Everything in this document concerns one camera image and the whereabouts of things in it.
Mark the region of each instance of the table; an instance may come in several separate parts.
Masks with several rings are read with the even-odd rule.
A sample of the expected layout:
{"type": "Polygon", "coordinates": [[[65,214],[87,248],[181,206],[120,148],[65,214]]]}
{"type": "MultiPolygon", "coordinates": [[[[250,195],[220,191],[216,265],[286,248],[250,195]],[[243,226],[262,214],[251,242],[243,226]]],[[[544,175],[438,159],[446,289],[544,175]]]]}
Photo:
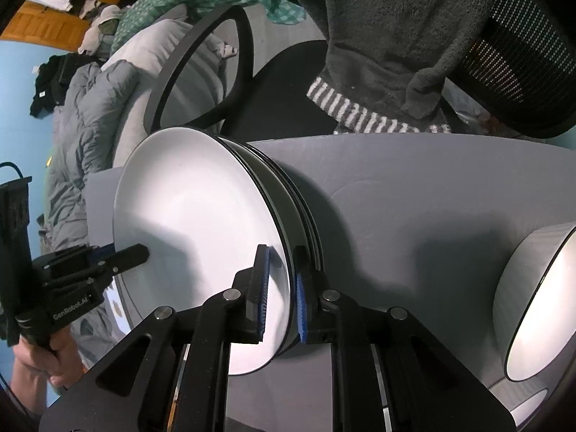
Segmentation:
{"type": "MultiPolygon", "coordinates": [[[[255,146],[284,168],[310,207],[333,288],[368,307],[406,307],[485,385],[503,377],[492,327],[495,289],[524,237],[576,220],[576,153],[432,134],[255,146]]],[[[112,170],[88,180],[91,239],[106,232],[111,239],[118,176],[112,170]]],[[[550,391],[575,351],[573,337],[539,375],[550,391]]],[[[228,415],[266,432],[326,432],[331,391],[329,347],[297,346],[259,372],[231,377],[228,415]]]]}

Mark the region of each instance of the silver bolt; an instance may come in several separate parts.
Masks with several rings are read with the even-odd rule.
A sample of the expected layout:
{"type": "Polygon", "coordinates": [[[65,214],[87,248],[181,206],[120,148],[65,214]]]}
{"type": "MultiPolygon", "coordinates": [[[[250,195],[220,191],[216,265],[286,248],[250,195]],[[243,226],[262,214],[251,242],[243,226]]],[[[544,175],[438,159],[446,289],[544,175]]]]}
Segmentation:
{"type": "Polygon", "coordinates": [[[173,313],[174,313],[174,309],[172,307],[164,305],[162,307],[158,307],[154,311],[154,316],[156,317],[156,320],[165,320],[165,319],[171,317],[173,313]]]}
{"type": "Polygon", "coordinates": [[[333,289],[326,289],[322,293],[322,297],[324,297],[329,302],[337,301],[340,298],[340,293],[333,289]]]}
{"type": "Polygon", "coordinates": [[[242,293],[240,291],[238,291],[237,289],[231,288],[231,289],[226,289],[222,296],[227,301],[235,301],[241,295],[242,295],[242,293]]]}
{"type": "Polygon", "coordinates": [[[408,318],[408,312],[402,307],[394,307],[390,309],[390,315],[392,315],[393,319],[397,320],[405,320],[408,318]]]}

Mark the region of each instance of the chair seat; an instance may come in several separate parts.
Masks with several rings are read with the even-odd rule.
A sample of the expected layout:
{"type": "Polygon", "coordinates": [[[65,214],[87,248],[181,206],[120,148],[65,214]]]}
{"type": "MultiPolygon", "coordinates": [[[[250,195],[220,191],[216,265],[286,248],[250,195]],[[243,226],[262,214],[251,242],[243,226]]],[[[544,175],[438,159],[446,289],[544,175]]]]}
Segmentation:
{"type": "Polygon", "coordinates": [[[325,64],[325,41],[293,45],[254,77],[244,101],[228,112],[221,134],[238,141],[330,135],[336,121],[308,97],[325,64]]]}

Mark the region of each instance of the chair armrest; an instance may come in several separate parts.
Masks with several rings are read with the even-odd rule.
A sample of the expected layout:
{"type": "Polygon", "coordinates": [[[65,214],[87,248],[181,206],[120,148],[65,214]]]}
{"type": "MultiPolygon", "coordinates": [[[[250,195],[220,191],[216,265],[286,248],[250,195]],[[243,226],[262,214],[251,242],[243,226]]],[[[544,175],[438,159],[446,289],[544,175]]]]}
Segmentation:
{"type": "Polygon", "coordinates": [[[166,65],[160,71],[144,112],[144,129],[148,135],[161,128],[160,120],[162,119],[166,101],[188,60],[214,29],[229,19],[233,19],[236,23],[239,41],[238,71],[234,86],[225,99],[215,106],[214,109],[183,124],[196,128],[207,128],[214,125],[225,118],[228,109],[232,108],[241,99],[242,91],[251,81],[254,72],[252,28],[250,27],[248,16],[241,6],[224,5],[212,10],[189,30],[174,48],[171,56],[166,61],[166,65]]]}

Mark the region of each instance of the human hand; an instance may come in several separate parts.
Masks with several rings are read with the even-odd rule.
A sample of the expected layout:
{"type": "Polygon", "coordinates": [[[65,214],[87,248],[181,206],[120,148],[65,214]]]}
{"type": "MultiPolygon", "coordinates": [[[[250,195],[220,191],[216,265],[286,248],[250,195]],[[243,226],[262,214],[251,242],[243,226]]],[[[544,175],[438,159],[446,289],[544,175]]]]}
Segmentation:
{"type": "Polygon", "coordinates": [[[70,327],[65,327],[50,337],[51,352],[31,345],[20,336],[18,345],[13,347],[16,360],[36,375],[50,380],[55,388],[70,388],[85,372],[84,364],[78,353],[78,346],[70,334],[70,327]]]}

